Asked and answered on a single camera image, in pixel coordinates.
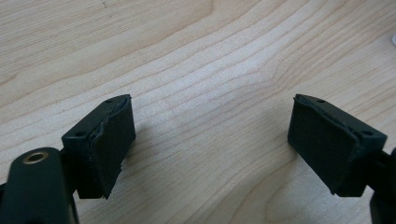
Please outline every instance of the wood grain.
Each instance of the wood grain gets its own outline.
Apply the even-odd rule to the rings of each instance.
[[[396,2],[0,2],[0,180],[106,98],[137,140],[81,223],[370,223],[371,190],[332,196],[287,143],[295,93],[396,146]]]

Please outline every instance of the light wood surface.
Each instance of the light wood surface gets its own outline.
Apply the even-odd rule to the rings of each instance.
[[[0,2],[0,180],[106,98],[137,139],[81,223],[370,223],[288,145],[295,93],[396,147],[396,1]]]

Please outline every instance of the wooden table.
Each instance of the wooden table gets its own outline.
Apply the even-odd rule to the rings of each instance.
[[[1,182],[100,102],[132,95],[137,139],[81,223],[370,223],[287,142],[292,97],[326,99],[396,147],[396,2],[0,3]]]

